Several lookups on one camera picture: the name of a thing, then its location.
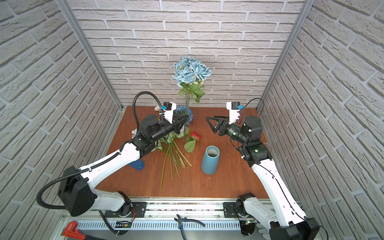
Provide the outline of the pink white mixed bouquet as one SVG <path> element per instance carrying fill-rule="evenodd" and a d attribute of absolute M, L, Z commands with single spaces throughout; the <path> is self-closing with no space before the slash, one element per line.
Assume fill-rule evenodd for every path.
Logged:
<path fill-rule="evenodd" d="M 179 145 L 176 143 L 176 140 L 181 140 L 184 137 L 187 137 L 190 133 L 190 128 L 185 128 L 181 130 L 179 134 L 174 132 L 168 134 L 166 137 L 161 138 L 155 144 L 155 148 L 152 152 L 161 151 L 165 153 L 164 160 L 161 168 L 161 181 L 160 181 L 160 191 L 163 190 L 165 173 L 167 171 L 167 166 L 169 166 L 169 172 L 171 173 L 171 179 L 174 178 L 174 174 L 177 176 L 180 175 L 179 169 L 185 169 L 186 166 L 192 167 L 191 162 L 187 159 L 185 154 L 186 150 L 182 151 Z"/>

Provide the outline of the teal ceramic vase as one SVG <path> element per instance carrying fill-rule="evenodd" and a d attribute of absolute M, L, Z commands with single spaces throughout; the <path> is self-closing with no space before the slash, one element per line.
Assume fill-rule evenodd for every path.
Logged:
<path fill-rule="evenodd" d="M 208 146 L 205 150 L 201 169 L 206 175 L 213 175 L 219 165 L 220 150 L 216 146 Z"/>

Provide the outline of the light blue rose bouquet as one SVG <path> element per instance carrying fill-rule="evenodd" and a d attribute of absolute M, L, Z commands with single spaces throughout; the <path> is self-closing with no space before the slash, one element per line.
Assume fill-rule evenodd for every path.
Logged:
<path fill-rule="evenodd" d="M 212 74 L 212 70 L 196 58 L 185 56 L 173 64 L 175 72 L 173 79 L 179 87 L 178 95 L 185 99 L 185 105 L 190 108 L 194 100 L 199 103 L 206 94 L 204 92 L 205 81 Z"/>

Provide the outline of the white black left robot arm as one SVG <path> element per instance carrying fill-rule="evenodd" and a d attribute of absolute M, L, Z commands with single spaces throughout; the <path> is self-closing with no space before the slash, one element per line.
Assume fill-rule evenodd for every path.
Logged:
<path fill-rule="evenodd" d="M 77 217 L 87 211 L 112 211 L 126 217 L 132 211 L 132 202 L 121 191 L 100 191 L 96 186 L 122 167 L 149 154 L 160 139 L 170 133 L 179 134 L 188 115 L 175 115 L 173 120 L 158 120 L 155 115 L 146 116 L 136 135 L 123 142 L 120 149 L 78 171 L 75 167 L 65 170 L 70 177 L 61 182 L 58 196 L 71 216 Z"/>

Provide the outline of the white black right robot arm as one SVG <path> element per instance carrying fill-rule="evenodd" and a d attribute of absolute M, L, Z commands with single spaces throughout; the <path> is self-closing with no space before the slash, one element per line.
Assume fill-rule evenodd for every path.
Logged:
<path fill-rule="evenodd" d="M 219 136 L 229 136 L 239 143 L 236 148 L 241 158 L 258 176 L 263 184 L 273 209 L 264 206 L 254 194 L 238 197 L 241 214 L 251 215 L 267 231 L 272 240 L 313 240 L 320 225 L 297 204 L 278 173 L 272 154 L 261 141 L 261 120 L 247 116 L 242 125 L 237 125 L 228 117 L 206 118 L 210 128 Z"/>

